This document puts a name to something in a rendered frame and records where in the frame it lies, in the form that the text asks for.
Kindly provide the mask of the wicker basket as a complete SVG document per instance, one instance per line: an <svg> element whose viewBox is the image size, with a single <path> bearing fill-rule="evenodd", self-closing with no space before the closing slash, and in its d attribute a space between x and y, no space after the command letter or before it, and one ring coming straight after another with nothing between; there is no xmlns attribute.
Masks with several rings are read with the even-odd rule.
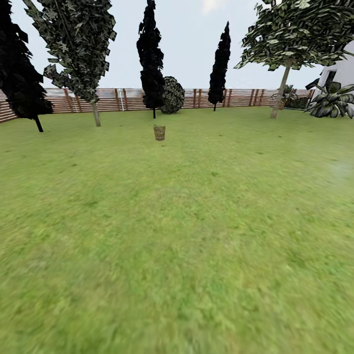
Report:
<svg viewBox="0 0 354 354"><path fill-rule="evenodd" d="M162 126L155 126L154 127L154 133L155 133L155 137L156 137L156 140L164 140L165 139L165 129L166 127L162 127Z"/></svg>

